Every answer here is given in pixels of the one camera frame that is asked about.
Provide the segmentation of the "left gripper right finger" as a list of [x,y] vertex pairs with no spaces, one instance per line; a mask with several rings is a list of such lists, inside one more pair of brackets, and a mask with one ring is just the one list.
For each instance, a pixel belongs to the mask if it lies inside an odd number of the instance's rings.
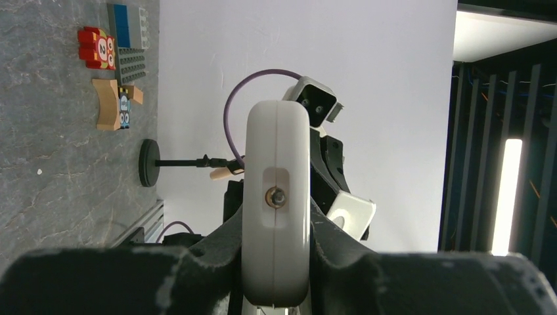
[[555,314],[556,294],[521,255],[377,253],[311,206],[314,314]]

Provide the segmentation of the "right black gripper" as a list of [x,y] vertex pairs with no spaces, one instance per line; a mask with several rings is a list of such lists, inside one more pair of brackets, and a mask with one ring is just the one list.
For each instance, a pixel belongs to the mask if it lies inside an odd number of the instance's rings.
[[328,135],[321,137],[313,128],[309,139],[311,198],[327,215],[340,191],[350,193],[344,176],[343,142]]

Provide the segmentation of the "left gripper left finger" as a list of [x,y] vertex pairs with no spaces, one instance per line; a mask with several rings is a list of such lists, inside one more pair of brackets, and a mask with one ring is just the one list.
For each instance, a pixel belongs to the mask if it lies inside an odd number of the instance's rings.
[[240,314],[242,212],[196,244],[49,248],[1,278],[2,314]]

